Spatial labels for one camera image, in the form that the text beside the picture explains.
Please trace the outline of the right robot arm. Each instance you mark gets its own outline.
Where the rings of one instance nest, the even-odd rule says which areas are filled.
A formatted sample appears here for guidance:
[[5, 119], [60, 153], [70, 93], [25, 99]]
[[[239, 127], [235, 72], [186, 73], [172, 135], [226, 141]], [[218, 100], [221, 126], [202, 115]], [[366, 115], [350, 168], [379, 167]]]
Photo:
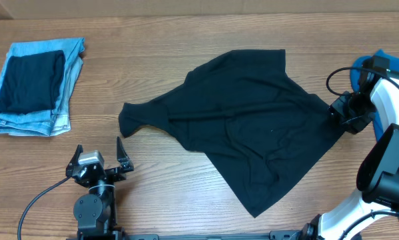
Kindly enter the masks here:
[[353, 92], [338, 94], [328, 108], [351, 134], [378, 120], [381, 136], [362, 162], [356, 188], [332, 211], [317, 215], [299, 231], [272, 231], [270, 239], [361, 239], [375, 221], [399, 217], [399, 59], [383, 53], [349, 67]]

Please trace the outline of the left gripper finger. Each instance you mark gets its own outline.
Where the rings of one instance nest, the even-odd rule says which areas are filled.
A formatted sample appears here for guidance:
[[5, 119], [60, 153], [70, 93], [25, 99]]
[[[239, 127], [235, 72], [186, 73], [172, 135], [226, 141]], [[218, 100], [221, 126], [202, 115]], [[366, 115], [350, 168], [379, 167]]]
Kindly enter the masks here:
[[69, 161], [66, 169], [65, 169], [65, 175], [67, 177], [72, 177], [73, 176], [73, 171], [76, 166], [79, 165], [78, 159], [80, 157], [80, 154], [83, 152], [83, 146], [81, 144], [77, 145], [77, 148], [75, 150], [74, 155], [72, 156], [71, 160]]
[[120, 137], [117, 137], [117, 161], [125, 173], [134, 171], [134, 165], [127, 155]]

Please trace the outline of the black t-shirt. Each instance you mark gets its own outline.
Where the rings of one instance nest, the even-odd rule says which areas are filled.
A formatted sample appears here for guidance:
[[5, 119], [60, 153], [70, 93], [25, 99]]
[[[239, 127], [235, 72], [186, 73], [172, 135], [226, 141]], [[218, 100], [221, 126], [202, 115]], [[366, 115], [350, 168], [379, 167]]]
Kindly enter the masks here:
[[229, 51], [172, 91], [125, 103], [121, 134], [145, 125], [204, 153], [253, 217], [284, 197], [344, 132], [321, 98], [288, 77], [284, 50]]

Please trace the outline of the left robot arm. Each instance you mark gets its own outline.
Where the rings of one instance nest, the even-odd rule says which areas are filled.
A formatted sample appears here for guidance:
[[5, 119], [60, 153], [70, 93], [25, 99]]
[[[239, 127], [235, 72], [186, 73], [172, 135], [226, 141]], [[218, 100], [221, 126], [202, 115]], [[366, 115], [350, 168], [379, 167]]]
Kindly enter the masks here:
[[125, 230], [117, 225], [115, 183], [127, 179], [134, 166], [120, 137], [117, 137], [118, 167], [105, 169], [104, 158], [98, 150], [88, 153], [81, 145], [66, 167], [66, 176], [88, 193], [77, 199], [73, 215], [77, 220], [77, 239], [126, 238]]

